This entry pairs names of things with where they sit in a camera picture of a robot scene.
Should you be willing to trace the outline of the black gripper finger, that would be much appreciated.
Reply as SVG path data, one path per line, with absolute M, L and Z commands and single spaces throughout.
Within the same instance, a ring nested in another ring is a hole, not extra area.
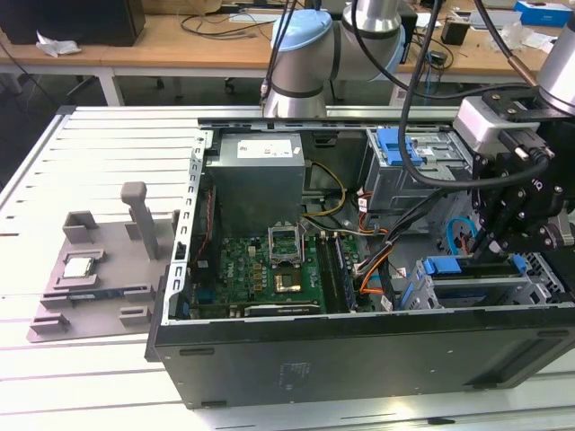
M 556 250 L 562 245 L 560 231 L 551 217 L 519 218 L 516 214 L 500 218 L 500 247 L 506 252 Z
M 503 179 L 531 167 L 513 153 L 498 154 L 493 159 L 477 154 L 473 160 L 473 179 Z M 507 252 L 507 237 L 526 200 L 526 180 L 508 186 L 472 190 L 472 207 L 477 214 L 478 233 L 472 246 L 473 260 L 491 264 L 503 260 Z

